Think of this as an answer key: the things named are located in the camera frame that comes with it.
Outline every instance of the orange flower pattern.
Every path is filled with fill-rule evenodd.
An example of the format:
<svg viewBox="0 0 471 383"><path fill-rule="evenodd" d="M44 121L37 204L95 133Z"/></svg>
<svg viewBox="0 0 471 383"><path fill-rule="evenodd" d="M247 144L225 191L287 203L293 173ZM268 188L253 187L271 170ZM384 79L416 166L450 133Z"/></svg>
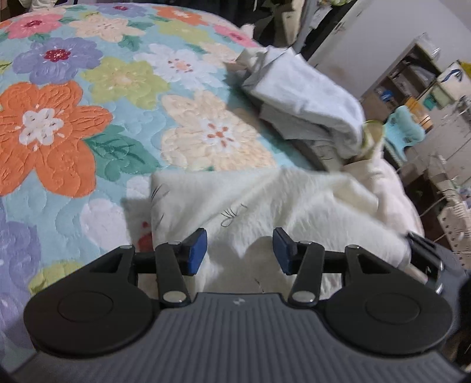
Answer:
<svg viewBox="0 0 471 383"><path fill-rule="evenodd" d="M0 95L0 196L11 193L35 169L50 192L83 197L95 189L95 161L82 138L102 132L112 115L77 106L82 89L16 83Z"/></svg>
<svg viewBox="0 0 471 383"><path fill-rule="evenodd" d="M208 25L201 15L193 12L188 12L177 7L153 7L157 10L157 15L160 17L176 19L183 21L184 23L197 26L197 25Z"/></svg>
<svg viewBox="0 0 471 383"><path fill-rule="evenodd" d="M0 29L4 29L12 23L11 19L2 21L0 23Z"/></svg>

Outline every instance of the floral bedspread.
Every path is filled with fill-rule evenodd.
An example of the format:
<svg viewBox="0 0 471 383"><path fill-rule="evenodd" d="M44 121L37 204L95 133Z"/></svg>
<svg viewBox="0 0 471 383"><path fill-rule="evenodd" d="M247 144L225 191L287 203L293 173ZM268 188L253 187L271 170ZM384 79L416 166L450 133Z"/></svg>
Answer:
<svg viewBox="0 0 471 383"><path fill-rule="evenodd" d="M32 294L126 243L152 248L149 175L308 166L238 89L256 46L185 8L57 7L0 24L0 361L31 354Z"/></svg>

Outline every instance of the gray cloth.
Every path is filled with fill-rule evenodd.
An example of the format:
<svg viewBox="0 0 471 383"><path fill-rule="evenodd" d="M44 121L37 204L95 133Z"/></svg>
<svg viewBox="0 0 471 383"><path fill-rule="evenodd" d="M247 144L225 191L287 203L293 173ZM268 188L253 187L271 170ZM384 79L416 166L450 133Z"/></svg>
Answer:
<svg viewBox="0 0 471 383"><path fill-rule="evenodd" d="M264 102L261 118L273 122L270 113L276 114L279 120L274 126L286 139L329 140L342 158L360 152L365 115L357 99L291 48L268 47L253 56L252 75L242 88Z"/></svg>
<svg viewBox="0 0 471 383"><path fill-rule="evenodd" d="M296 41L291 46L296 53L301 52L304 42L306 41L307 36L311 32L312 28L311 20L314 17L314 14L319 9L318 0L305 0L302 7L301 20L300 20L300 29Z"/></svg>

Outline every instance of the green leaf pattern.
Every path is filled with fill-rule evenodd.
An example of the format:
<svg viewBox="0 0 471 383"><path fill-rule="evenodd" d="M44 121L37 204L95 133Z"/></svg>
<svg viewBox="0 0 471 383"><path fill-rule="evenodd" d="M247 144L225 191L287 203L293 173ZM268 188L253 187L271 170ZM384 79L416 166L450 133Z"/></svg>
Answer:
<svg viewBox="0 0 471 383"><path fill-rule="evenodd" d="M10 65L11 61L0 60L0 75L2 75Z"/></svg>
<svg viewBox="0 0 471 383"><path fill-rule="evenodd" d="M145 31L147 28L150 28L153 25L154 23L144 23L142 21L129 21L128 22L128 26L140 29L141 31Z"/></svg>
<svg viewBox="0 0 471 383"><path fill-rule="evenodd" d="M88 16L93 16L93 15L99 15L100 12L96 12L96 11L87 11L87 12L83 12L83 13L80 13L79 16L81 19L85 19L87 18Z"/></svg>
<svg viewBox="0 0 471 383"><path fill-rule="evenodd" d="M80 12L80 11L86 11L87 8L84 7L83 5L75 5L73 7L67 7L67 10L72 11L72 12Z"/></svg>
<svg viewBox="0 0 471 383"><path fill-rule="evenodd" d="M28 37L28 40L33 42L45 42L51 37L49 33L35 33L32 36Z"/></svg>
<svg viewBox="0 0 471 383"><path fill-rule="evenodd" d="M137 52L142 43L139 36L129 36L125 34L122 40L118 43L121 48L128 48L131 52Z"/></svg>
<svg viewBox="0 0 471 383"><path fill-rule="evenodd" d="M73 18L73 17L65 16L65 17L63 17L62 19L59 20L59 22L61 22L62 24L69 24L72 21L77 21L77 19Z"/></svg>
<svg viewBox="0 0 471 383"><path fill-rule="evenodd" d="M123 130L109 125L102 133L83 140L95 156L98 177L114 182L121 173L149 174L161 167L139 141L120 134Z"/></svg>
<svg viewBox="0 0 471 383"><path fill-rule="evenodd" d="M225 41L225 42L232 42L231 38L230 37L227 37L227 36L223 36L223 35L219 35L221 36L221 38Z"/></svg>
<svg viewBox="0 0 471 383"><path fill-rule="evenodd" d="M154 16L154 15L149 15L149 18L152 19L152 20L155 20L155 21L163 21L163 22L166 22L166 23L170 21L170 19L160 17L160 16Z"/></svg>
<svg viewBox="0 0 471 383"><path fill-rule="evenodd" d="M207 51L196 44L186 44L186 46L189 47L194 53L199 53L202 55L207 53Z"/></svg>

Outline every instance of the blue plastic stool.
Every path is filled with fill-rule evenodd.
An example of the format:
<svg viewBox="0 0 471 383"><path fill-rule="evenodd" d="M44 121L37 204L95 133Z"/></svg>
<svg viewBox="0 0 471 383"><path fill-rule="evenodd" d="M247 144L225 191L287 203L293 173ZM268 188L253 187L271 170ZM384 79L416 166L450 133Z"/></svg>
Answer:
<svg viewBox="0 0 471 383"><path fill-rule="evenodd" d="M384 127L386 140L403 161L407 161L404 148L414 146L425 139L424 129L412 119L412 114L406 106L401 106L391 113Z"/></svg>

